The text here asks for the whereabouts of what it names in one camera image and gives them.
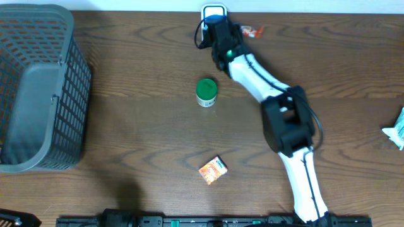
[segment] robotic arm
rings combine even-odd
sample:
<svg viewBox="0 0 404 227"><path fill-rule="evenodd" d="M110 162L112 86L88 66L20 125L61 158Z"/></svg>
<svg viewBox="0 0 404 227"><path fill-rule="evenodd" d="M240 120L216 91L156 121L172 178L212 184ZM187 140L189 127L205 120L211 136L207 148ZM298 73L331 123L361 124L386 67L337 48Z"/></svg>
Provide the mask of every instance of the robotic arm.
<svg viewBox="0 0 404 227"><path fill-rule="evenodd" d="M204 40L197 47L212 47L217 68L245 87L261 104L264 136L285 164L295 212L305 223L319 222L328 210L314 171L314 125L304 90L281 83L260 66L242 42L240 26L226 16L209 16L205 25ZM293 111L294 116L284 119L285 111Z"/></svg>

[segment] green lid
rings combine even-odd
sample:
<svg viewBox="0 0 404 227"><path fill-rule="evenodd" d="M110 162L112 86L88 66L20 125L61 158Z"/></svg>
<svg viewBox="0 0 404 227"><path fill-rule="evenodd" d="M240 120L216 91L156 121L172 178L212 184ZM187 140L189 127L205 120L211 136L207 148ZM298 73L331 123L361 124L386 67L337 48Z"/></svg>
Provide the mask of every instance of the green lid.
<svg viewBox="0 0 404 227"><path fill-rule="evenodd" d="M217 94L217 85L212 79L202 79L196 85L196 95L202 100L211 100Z"/></svg>

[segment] brown wooden surface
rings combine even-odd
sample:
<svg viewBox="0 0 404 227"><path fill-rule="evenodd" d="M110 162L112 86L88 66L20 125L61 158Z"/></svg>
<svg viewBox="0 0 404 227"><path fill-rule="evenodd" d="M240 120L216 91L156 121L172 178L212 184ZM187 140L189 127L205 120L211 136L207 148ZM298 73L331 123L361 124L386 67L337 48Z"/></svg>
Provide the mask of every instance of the brown wooden surface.
<svg viewBox="0 0 404 227"><path fill-rule="evenodd" d="M165 215L292 212L286 171L262 134L259 105L198 50L198 13L74 12L75 37L94 66L80 164L61 173L0 175L0 207L59 215L105 208ZM404 154L380 128L403 105L404 16L232 14L265 25L246 42L278 79L306 89L325 128L315 154L330 211L404 225ZM217 103L194 89L218 81ZM229 172L211 186L198 168L219 154Z"/></svg>

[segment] small box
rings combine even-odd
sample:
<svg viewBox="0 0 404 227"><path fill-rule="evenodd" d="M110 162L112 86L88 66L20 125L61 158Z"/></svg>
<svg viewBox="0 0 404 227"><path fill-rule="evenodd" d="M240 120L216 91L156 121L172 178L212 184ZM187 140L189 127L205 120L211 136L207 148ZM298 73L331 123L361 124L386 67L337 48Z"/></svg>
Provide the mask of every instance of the small box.
<svg viewBox="0 0 404 227"><path fill-rule="evenodd" d="M204 180L208 182L208 185L210 185L220 176L227 173L227 168L225 164L220 160L220 158L216 157L208 162L205 166L200 168L199 173L202 175Z"/></svg>

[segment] blue-gray laundry basket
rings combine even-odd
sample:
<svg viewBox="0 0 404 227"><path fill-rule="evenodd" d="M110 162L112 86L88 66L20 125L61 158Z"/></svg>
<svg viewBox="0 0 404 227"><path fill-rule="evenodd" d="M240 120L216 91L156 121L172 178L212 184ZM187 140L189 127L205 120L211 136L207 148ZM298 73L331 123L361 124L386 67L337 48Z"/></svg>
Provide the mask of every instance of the blue-gray laundry basket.
<svg viewBox="0 0 404 227"><path fill-rule="evenodd" d="M56 5L0 5L0 172L79 162L92 76Z"/></svg>

